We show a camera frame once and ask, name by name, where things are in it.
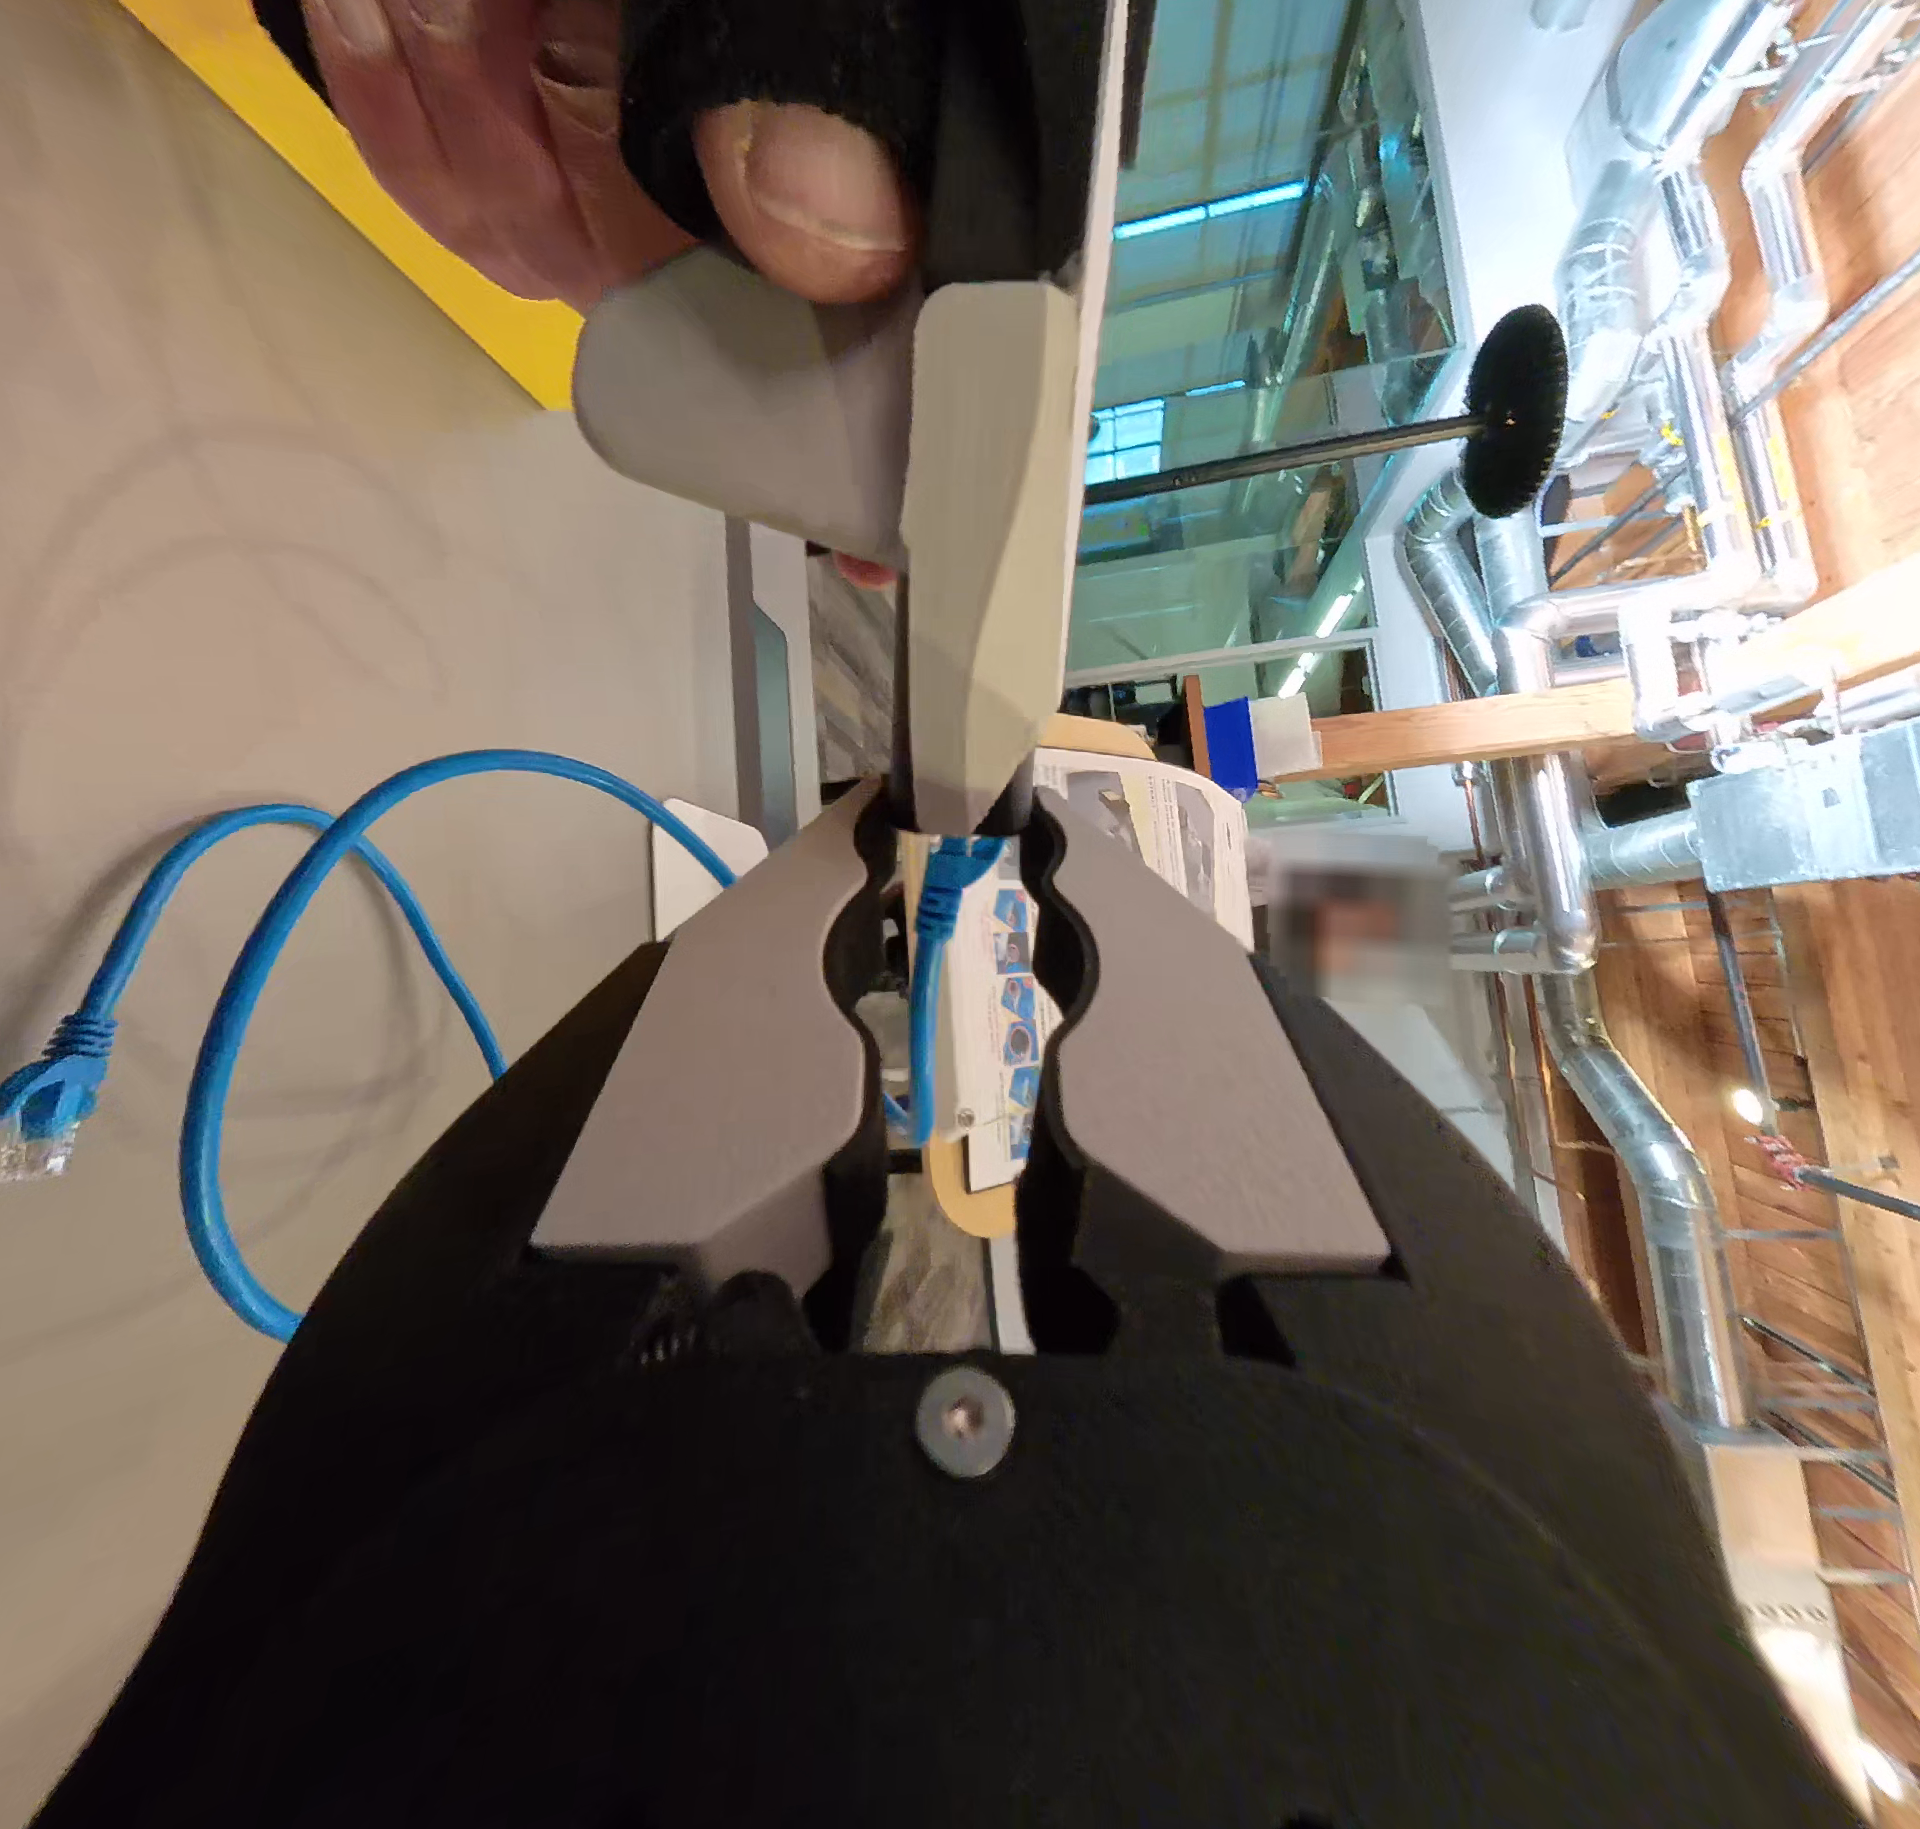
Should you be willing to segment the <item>grey metal duct box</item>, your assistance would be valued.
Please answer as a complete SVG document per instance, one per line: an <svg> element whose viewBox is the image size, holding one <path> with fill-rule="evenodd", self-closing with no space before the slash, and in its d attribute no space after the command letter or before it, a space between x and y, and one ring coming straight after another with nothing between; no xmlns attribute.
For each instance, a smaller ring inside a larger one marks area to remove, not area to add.
<svg viewBox="0 0 1920 1829"><path fill-rule="evenodd" d="M1691 807L1713 892L1915 875L1915 722L1701 779Z"/></svg>

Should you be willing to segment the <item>blue storage box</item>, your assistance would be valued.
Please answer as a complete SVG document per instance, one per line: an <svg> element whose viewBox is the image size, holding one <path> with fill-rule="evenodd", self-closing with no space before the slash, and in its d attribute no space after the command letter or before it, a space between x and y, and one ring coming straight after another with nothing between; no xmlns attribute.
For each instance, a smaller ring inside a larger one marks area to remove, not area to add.
<svg viewBox="0 0 1920 1829"><path fill-rule="evenodd" d="M1204 705L1208 776L1235 800L1250 800L1278 768L1274 708L1277 701L1263 695Z"/></svg>

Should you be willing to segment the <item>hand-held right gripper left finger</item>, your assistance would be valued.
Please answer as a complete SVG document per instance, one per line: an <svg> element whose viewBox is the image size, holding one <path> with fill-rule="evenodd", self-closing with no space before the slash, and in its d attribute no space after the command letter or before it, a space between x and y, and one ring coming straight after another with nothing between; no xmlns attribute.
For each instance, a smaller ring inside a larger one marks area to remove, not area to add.
<svg viewBox="0 0 1920 1829"><path fill-rule="evenodd" d="M874 1107L827 949L870 892L859 825L882 803L845 793L675 931L531 1250L704 1293L754 1271L805 1297L827 1274L827 1164Z"/></svg>

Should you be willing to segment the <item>white insulated ceiling pipes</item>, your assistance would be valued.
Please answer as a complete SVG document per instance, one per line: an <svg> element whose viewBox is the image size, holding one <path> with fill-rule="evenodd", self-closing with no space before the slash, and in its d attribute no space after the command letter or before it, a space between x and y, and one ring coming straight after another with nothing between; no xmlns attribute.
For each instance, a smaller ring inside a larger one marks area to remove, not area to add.
<svg viewBox="0 0 1920 1829"><path fill-rule="evenodd" d="M1801 37L1804 0L1661 0L1618 44L1579 142L1594 155L1556 274L1572 362L1559 467L1618 449L1641 406L1655 489L1681 504L1696 565L1553 591L1536 640L1620 633L1632 730L1678 744L1836 681L1836 663L1763 666L1763 625L1814 598L1814 548L1779 398L1832 298L1806 164L1829 120L1911 64L1915 0L1836 0ZM1749 94L1769 122L1740 166L1763 311L1719 357L1731 281L1703 155Z"/></svg>

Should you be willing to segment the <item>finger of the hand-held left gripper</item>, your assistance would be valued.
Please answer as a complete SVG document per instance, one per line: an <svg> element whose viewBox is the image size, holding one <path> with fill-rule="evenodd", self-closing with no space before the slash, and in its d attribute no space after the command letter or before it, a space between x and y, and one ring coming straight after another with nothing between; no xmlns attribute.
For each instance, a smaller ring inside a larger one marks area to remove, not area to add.
<svg viewBox="0 0 1920 1829"><path fill-rule="evenodd" d="M948 0L899 517L898 762L990 805L1065 682L1133 0Z"/></svg>

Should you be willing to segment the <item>silver bent ventilation duct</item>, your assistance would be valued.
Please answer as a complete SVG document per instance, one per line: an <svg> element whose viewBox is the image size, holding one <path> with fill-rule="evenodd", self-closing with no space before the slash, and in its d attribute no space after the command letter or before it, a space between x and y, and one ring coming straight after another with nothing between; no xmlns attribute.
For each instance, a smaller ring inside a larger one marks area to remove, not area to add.
<svg viewBox="0 0 1920 1829"><path fill-rule="evenodd" d="M1530 514L1481 517L1464 474L1451 469L1408 512L1398 557L1475 708L1553 689L1550 633L1562 620ZM1542 752L1491 762L1499 902L1520 922L1496 929L1486 958L1502 974L1534 981L1550 1063L1635 1188L1670 1410L1705 1440L1740 1437L1751 1410L1709 1176L1600 1019L1586 770L1572 749L1572 739L1549 736Z"/></svg>

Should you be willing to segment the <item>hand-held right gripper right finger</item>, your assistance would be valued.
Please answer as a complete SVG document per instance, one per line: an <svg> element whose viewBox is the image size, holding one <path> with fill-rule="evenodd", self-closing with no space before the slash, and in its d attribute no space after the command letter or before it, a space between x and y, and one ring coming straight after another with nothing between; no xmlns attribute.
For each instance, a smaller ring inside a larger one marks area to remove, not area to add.
<svg viewBox="0 0 1920 1829"><path fill-rule="evenodd" d="M1019 1176L1025 1304L1376 1279L1390 1243L1239 937L1068 805L1019 836L1056 1009Z"/></svg>

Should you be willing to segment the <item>black floor lamp pole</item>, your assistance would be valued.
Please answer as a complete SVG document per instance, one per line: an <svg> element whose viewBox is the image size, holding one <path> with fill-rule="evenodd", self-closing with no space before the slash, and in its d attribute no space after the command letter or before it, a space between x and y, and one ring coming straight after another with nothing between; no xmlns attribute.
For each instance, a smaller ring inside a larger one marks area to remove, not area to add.
<svg viewBox="0 0 1920 1829"><path fill-rule="evenodd" d="M1541 492L1559 451L1568 409L1568 352L1557 317L1518 306L1471 357L1464 409L1451 417L1325 435L1270 449L1088 484L1083 508L1186 495L1294 469L1321 469L1457 443L1464 492L1488 521L1511 518Z"/></svg>

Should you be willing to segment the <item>person's left hand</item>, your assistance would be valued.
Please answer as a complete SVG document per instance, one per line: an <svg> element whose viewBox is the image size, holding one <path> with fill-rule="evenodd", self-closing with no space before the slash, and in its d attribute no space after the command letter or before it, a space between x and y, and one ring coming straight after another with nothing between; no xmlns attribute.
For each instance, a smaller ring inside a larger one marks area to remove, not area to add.
<svg viewBox="0 0 1920 1829"><path fill-rule="evenodd" d="M299 0L299 15L372 179L518 300L589 314L692 248L621 161L606 0ZM784 292L880 301L914 272L916 196L857 125L743 100L689 137L723 237Z"/></svg>

